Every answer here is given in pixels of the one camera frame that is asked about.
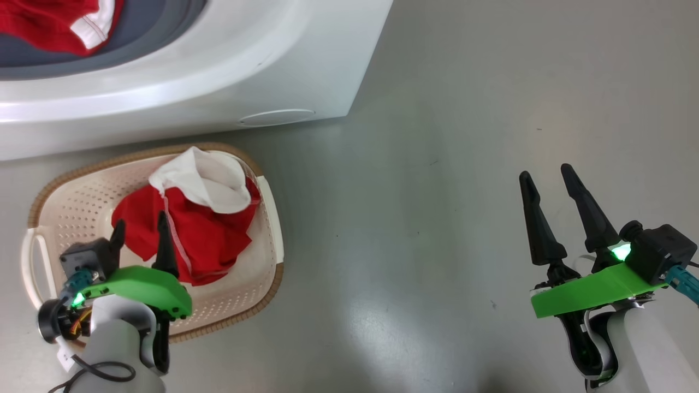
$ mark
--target red clothing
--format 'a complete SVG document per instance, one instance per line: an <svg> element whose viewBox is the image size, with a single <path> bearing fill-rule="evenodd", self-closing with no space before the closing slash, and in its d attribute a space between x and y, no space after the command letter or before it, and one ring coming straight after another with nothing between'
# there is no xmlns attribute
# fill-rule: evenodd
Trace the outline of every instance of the red clothing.
<svg viewBox="0 0 699 393"><path fill-rule="evenodd" d="M165 191L168 210L174 222L173 238L179 238L192 272L182 257L176 241L180 281L192 285L212 283L228 273L237 256L250 244L247 229L260 203L260 193L254 182L245 179L252 203L234 214L214 213L209 207L186 199L178 188ZM158 249L158 214L165 210L165 201L150 185L124 198L112 214L112 226L123 219L126 226L126 245L144 261Z"/></svg>
<svg viewBox="0 0 699 393"><path fill-rule="evenodd" d="M115 2L113 26L123 3L123 0ZM22 38L50 52L88 56L102 48L108 39L87 49L71 26L76 20L98 10L98 0L0 0L0 34Z"/></svg>

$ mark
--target washing machine door opening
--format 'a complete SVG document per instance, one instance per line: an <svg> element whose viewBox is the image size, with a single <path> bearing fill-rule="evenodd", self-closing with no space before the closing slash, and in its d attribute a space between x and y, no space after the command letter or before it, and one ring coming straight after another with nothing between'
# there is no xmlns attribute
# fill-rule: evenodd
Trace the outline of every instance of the washing machine door opening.
<svg viewBox="0 0 699 393"><path fill-rule="evenodd" d="M206 0L124 0L109 41L89 57L48 52L0 34L0 81L75 75L131 62L179 38L205 5Z"/></svg>

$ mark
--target green 3d-printed mount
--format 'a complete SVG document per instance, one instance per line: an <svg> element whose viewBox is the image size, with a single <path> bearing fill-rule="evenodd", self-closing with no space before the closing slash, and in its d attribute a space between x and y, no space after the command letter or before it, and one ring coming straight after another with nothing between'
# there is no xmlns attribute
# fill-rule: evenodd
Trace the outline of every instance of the green 3d-printed mount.
<svg viewBox="0 0 699 393"><path fill-rule="evenodd" d="M536 294L531 305L536 316L544 318L604 306L666 286L646 283L622 262Z"/></svg>
<svg viewBox="0 0 699 393"><path fill-rule="evenodd" d="M178 279L145 266L117 269L106 283L91 285L80 293L86 299L117 294L166 311L171 318L192 315L192 298Z"/></svg>

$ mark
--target floor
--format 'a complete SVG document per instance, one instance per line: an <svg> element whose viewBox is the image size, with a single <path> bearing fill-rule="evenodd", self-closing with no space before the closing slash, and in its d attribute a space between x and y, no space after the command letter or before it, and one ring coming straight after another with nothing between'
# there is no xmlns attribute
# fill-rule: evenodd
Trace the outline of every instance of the floor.
<svg viewBox="0 0 699 393"><path fill-rule="evenodd" d="M569 261L588 262L559 166L619 229L699 241L699 2L395 0L346 118L213 134L264 168L286 271L262 313L172 347L168 391L583 392L553 318L537 320L517 176L532 173ZM18 246L37 192L156 143L0 163L6 390L66 379L36 333ZM699 312L648 306L699 371Z"/></svg>

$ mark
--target washing machine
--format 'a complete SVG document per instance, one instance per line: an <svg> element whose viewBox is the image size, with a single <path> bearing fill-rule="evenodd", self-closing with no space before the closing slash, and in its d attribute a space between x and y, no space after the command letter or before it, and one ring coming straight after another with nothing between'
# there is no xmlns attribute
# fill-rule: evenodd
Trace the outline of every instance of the washing machine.
<svg viewBox="0 0 699 393"><path fill-rule="evenodd" d="M0 36L0 160L347 114L392 0L124 0L91 57Z"/></svg>

